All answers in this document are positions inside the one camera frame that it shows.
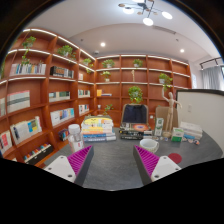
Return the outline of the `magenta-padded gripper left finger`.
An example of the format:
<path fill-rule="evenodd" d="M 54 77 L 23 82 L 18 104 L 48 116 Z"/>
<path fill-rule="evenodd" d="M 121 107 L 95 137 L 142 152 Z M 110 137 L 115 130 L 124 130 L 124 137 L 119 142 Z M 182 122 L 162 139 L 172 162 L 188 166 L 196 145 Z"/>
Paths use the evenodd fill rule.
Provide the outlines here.
<path fill-rule="evenodd" d="M 45 168 L 45 171 L 82 186 L 93 155 L 94 147 L 90 145 L 68 157 L 60 155 Z"/>

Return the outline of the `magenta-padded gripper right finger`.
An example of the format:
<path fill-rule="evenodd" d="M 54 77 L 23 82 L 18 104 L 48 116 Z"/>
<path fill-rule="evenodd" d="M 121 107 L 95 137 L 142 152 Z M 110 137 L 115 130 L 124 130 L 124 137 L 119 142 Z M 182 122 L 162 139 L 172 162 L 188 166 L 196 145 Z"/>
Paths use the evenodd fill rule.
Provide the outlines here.
<path fill-rule="evenodd" d="M 144 185 L 180 170 L 180 167 L 169 157 L 159 157 L 137 145 L 133 147 L 133 155 Z"/>

